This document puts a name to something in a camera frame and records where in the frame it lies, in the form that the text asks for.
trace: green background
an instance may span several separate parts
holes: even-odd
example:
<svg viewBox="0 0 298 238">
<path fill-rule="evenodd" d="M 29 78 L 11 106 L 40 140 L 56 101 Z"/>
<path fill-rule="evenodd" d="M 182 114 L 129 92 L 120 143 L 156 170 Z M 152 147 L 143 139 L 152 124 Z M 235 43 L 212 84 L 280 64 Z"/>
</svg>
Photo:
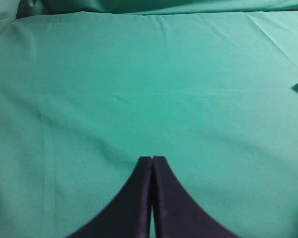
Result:
<svg viewBox="0 0 298 238">
<path fill-rule="evenodd" d="M 242 238 L 298 238 L 297 82 L 298 11 L 13 21 L 0 33 L 0 238 L 67 236 L 144 155 L 165 155 Z"/>
</svg>

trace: green cloth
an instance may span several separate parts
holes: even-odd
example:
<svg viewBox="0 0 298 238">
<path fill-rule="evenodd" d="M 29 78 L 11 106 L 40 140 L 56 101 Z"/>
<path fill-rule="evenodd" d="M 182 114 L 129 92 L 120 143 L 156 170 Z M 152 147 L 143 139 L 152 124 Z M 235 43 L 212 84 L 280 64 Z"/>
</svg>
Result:
<svg viewBox="0 0 298 238">
<path fill-rule="evenodd" d="M 0 0 L 0 32 L 15 19 L 20 0 Z"/>
<path fill-rule="evenodd" d="M 53 14 L 77 11 L 179 14 L 298 10 L 298 0 L 46 0 Z"/>
<path fill-rule="evenodd" d="M 298 238 L 297 82 L 294 11 L 12 22 L 0 34 L 0 238 L 65 237 L 143 155 L 165 155 L 242 238 Z"/>
</svg>

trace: green tablecloth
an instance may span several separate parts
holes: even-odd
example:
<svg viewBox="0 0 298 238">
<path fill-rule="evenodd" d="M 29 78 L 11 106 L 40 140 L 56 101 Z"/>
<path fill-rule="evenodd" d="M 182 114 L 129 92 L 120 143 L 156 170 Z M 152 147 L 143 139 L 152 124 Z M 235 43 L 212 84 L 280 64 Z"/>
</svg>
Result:
<svg viewBox="0 0 298 238">
<path fill-rule="evenodd" d="M 167 156 L 241 237 L 298 238 L 297 81 L 295 11 L 12 22 L 0 33 L 0 238 L 65 237 L 142 155 Z"/>
</svg>

